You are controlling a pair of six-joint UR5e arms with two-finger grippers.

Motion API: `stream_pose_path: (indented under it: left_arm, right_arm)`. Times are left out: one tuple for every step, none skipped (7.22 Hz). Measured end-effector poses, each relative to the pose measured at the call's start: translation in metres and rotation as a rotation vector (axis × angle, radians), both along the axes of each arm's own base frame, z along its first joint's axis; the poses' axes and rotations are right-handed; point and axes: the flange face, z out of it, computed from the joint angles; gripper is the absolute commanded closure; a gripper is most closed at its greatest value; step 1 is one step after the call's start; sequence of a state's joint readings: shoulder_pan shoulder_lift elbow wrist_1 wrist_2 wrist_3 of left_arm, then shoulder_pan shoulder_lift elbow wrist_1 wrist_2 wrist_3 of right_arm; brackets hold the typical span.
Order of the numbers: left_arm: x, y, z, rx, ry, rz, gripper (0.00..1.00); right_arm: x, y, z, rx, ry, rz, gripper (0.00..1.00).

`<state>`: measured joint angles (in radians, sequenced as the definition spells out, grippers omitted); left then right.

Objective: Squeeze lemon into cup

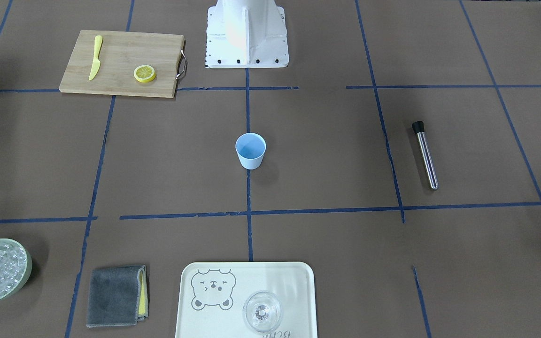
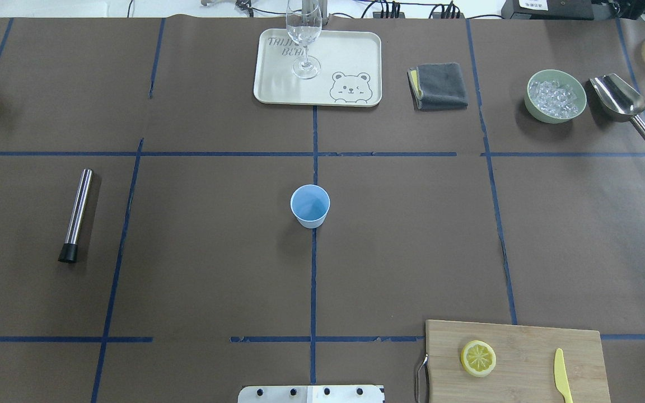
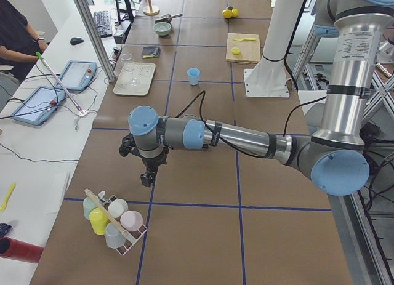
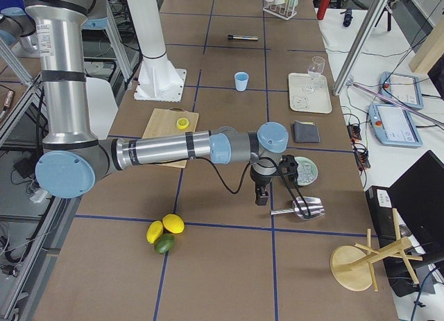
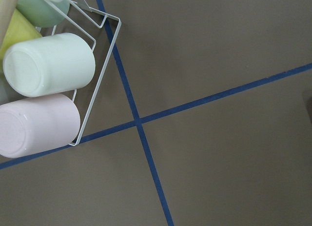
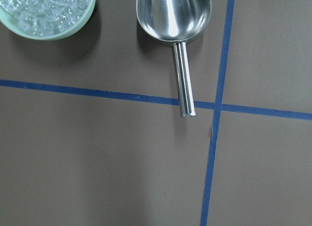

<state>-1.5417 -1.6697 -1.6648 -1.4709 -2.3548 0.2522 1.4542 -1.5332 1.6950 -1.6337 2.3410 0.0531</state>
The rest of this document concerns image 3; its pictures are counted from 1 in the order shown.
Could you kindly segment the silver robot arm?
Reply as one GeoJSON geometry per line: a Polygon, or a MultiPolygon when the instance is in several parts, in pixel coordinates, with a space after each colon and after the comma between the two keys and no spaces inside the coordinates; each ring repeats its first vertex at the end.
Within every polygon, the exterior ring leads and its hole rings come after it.
{"type": "Polygon", "coordinates": [[[159,116],[155,109],[139,106],[129,113],[130,132],[119,153],[142,159],[146,171],[140,178],[146,187],[155,184],[170,149],[223,145],[276,159],[330,195],[349,195],[369,177],[359,133],[380,40],[392,22],[393,0],[316,0],[315,30],[333,32],[338,41],[321,125],[310,137],[277,136],[184,114],[159,116]]]}

